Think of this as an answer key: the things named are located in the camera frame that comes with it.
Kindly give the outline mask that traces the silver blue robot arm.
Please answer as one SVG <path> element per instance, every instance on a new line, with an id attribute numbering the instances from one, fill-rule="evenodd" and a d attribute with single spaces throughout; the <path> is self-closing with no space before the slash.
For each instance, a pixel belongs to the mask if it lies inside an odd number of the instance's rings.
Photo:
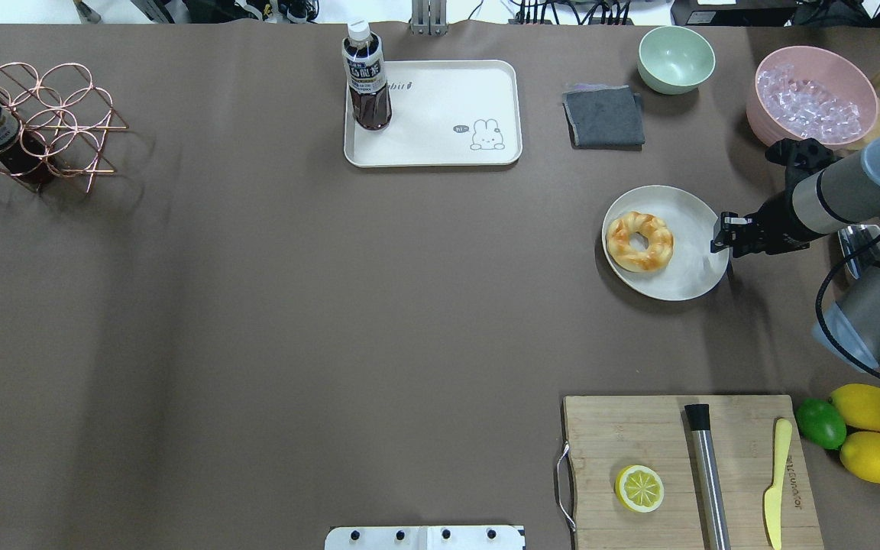
<path id="1" fill-rule="evenodd" d="M 843 258 L 818 290 L 814 337 L 880 379 L 880 137 L 846 157 L 813 138 L 785 138 L 767 159 L 785 168 L 785 190 L 757 212 L 724 212 L 712 253 L 783 254 L 838 235 Z"/>

